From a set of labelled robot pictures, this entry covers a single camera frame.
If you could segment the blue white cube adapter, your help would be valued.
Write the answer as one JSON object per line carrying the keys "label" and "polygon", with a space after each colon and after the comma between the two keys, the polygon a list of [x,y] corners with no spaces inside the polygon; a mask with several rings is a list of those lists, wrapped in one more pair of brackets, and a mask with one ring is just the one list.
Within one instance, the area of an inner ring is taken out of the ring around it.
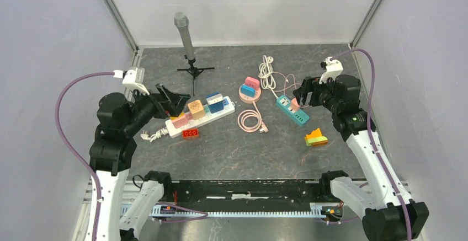
{"label": "blue white cube adapter", "polygon": [[208,108],[212,114],[224,109],[224,98],[219,92],[214,92],[206,96]]}

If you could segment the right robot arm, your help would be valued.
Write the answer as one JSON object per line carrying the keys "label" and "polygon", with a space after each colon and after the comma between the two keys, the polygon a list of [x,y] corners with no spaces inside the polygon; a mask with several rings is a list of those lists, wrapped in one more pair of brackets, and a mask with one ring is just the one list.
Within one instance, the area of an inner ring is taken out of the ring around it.
{"label": "right robot arm", "polygon": [[331,113],[333,126],[354,153],[370,187],[370,194],[356,186],[342,171],[328,171],[319,179],[325,201],[343,201],[361,220],[368,240],[413,240],[429,217],[424,202],[416,202],[393,171],[371,116],[360,107],[361,81],[340,75],[322,83],[306,77],[293,91],[301,104],[322,106]]}

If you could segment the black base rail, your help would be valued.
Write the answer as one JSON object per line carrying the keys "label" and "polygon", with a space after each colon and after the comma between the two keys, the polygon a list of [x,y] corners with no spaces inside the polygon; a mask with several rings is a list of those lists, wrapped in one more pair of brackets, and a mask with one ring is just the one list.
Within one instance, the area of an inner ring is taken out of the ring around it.
{"label": "black base rail", "polygon": [[303,179],[173,180],[160,201],[204,212],[293,212],[340,203],[318,180]]}

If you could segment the pink adapter on white strip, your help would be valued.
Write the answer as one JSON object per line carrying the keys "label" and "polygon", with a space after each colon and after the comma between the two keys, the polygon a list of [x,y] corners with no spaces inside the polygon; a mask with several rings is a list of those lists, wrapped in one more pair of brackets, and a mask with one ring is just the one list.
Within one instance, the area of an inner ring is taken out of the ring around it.
{"label": "pink adapter on white strip", "polygon": [[178,117],[172,117],[171,118],[171,123],[173,124],[174,128],[178,129],[181,127],[184,127],[189,123],[189,120],[185,114],[178,116]]}

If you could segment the pink round socket with cable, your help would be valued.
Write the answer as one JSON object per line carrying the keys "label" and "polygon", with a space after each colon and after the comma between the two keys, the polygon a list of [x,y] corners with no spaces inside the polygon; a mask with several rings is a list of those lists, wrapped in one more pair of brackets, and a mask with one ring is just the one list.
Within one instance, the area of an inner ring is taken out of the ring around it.
{"label": "pink round socket with cable", "polygon": [[[265,122],[263,121],[262,115],[257,107],[257,101],[260,99],[261,96],[261,89],[256,90],[256,95],[254,98],[247,97],[240,93],[239,88],[239,98],[245,104],[253,105],[254,109],[246,109],[241,111],[237,117],[237,124],[244,132],[252,133],[252,132],[260,132],[260,133],[267,133],[269,132],[268,127],[266,126]],[[246,125],[246,121],[250,118],[256,119],[257,123],[253,126]]]}

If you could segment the blue adapter plug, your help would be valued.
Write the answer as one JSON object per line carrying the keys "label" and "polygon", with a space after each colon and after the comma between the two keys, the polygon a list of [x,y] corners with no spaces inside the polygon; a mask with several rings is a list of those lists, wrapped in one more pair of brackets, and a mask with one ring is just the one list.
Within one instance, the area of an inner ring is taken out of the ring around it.
{"label": "blue adapter plug", "polygon": [[256,90],[250,86],[243,84],[240,87],[240,93],[247,97],[254,98],[256,95]]}

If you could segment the pink adapter plug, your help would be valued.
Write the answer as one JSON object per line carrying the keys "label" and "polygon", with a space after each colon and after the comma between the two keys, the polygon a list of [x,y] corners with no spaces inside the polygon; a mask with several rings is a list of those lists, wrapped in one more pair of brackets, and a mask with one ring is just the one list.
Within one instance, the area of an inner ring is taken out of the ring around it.
{"label": "pink adapter plug", "polygon": [[255,90],[260,89],[260,81],[253,77],[247,77],[244,81],[244,84],[248,87],[251,87]]}

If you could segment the white long power strip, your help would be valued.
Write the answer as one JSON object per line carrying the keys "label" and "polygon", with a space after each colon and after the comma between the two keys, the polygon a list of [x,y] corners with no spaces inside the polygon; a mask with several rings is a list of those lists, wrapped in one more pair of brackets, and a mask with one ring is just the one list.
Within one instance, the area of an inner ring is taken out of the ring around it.
{"label": "white long power strip", "polygon": [[184,127],[181,128],[174,128],[173,124],[171,123],[171,120],[167,120],[165,122],[166,126],[158,130],[154,134],[150,134],[147,131],[143,131],[142,134],[140,134],[141,138],[145,141],[153,142],[154,140],[161,138],[162,136],[169,135],[171,138],[178,137],[182,135],[183,130],[191,129],[191,128],[199,128],[204,125],[207,125],[213,121],[219,120],[222,117],[225,117],[229,114],[232,114],[235,112],[235,105],[232,103],[231,99],[228,96],[224,97],[224,109],[212,114],[208,108],[208,105],[204,105],[205,108],[205,116],[198,119],[198,120],[193,120],[190,112],[187,112],[185,115],[187,116],[189,123],[185,125]]}

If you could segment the orange cube adapter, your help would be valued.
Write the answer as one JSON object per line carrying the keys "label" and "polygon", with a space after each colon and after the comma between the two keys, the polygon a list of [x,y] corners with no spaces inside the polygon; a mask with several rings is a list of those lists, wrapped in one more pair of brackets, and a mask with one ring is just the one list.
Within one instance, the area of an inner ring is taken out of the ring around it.
{"label": "orange cube adapter", "polygon": [[202,102],[199,99],[190,102],[188,104],[188,109],[189,109],[189,112],[190,112],[193,120],[198,120],[198,119],[204,117],[205,114],[206,114],[205,108],[204,108]]}

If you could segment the grey microphone on tripod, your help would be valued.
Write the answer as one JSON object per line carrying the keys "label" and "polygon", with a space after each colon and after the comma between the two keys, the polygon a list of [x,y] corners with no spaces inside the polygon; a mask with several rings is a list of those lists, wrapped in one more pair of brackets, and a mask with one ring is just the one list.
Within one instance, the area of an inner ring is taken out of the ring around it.
{"label": "grey microphone on tripod", "polygon": [[189,19],[183,12],[176,12],[174,15],[174,25],[179,31],[180,38],[185,50],[184,58],[189,64],[189,68],[178,68],[177,71],[186,71],[192,76],[192,89],[195,95],[195,80],[206,70],[215,69],[215,67],[198,68],[194,66],[196,62],[195,51],[189,32]]}

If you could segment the red lego brick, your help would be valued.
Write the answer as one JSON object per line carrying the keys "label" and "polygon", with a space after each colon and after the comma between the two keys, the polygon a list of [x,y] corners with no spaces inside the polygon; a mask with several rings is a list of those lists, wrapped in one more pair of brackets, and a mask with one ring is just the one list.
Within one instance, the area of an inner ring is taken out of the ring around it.
{"label": "red lego brick", "polygon": [[199,130],[197,128],[191,128],[182,131],[182,138],[185,140],[194,140],[199,138]]}

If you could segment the orange green lego stack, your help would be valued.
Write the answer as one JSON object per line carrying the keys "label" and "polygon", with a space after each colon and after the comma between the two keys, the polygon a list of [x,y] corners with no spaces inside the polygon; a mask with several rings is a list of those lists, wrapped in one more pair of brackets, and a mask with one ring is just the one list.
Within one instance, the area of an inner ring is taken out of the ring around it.
{"label": "orange green lego stack", "polygon": [[320,128],[317,128],[305,136],[305,142],[307,146],[324,146],[328,143],[328,138],[322,134]]}

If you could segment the teal power strip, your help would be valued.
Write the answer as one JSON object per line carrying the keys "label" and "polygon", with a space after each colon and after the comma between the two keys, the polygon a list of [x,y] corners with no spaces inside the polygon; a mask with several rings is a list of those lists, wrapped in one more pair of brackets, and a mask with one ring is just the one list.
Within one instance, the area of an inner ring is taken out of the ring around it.
{"label": "teal power strip", "polygon": [[298,111],[293,111],[290,107],[291,100],[286,95],[281,95],[279,98],[276,99],[276,105],[279,107],[286,115],[291,118],[296,124],[299,126],[303,126],[307,123],[310,117],[303,112],[300,108]]}

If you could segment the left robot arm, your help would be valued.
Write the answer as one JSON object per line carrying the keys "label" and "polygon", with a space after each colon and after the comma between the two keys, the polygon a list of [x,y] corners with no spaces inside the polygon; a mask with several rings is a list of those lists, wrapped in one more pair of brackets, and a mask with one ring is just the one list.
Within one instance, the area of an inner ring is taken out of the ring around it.
{"label": "left robot arm", "polygon": [[117,92],[99,101],[99,125],[89,150],[95,210],[91,213],[87,240],[137,240],[137,226],[120,228],[118,216],[137,147],[134,137],[152,118],[179,116],[190,99],[190,94],[171,92],[162,84],[156,84],[156,88],[157,92],[150,94],[135,90],[134,101]]}

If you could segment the yellow cube adapter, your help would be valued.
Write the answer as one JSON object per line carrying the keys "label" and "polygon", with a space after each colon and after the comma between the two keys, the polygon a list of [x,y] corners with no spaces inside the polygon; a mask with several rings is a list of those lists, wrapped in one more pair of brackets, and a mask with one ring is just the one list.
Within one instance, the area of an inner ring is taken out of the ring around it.
{"label": "yellow cube adapter", "polygon": [[171,120],[171,121],[174,121],[174,120],[176,120],[176,119],[178,119],[178,118],[184,117],[184,115],[185,115],[185,113],[182,112],[182,113],[180,113],[178,116],[171,116],[171,117],[170,117],[170,120]]}

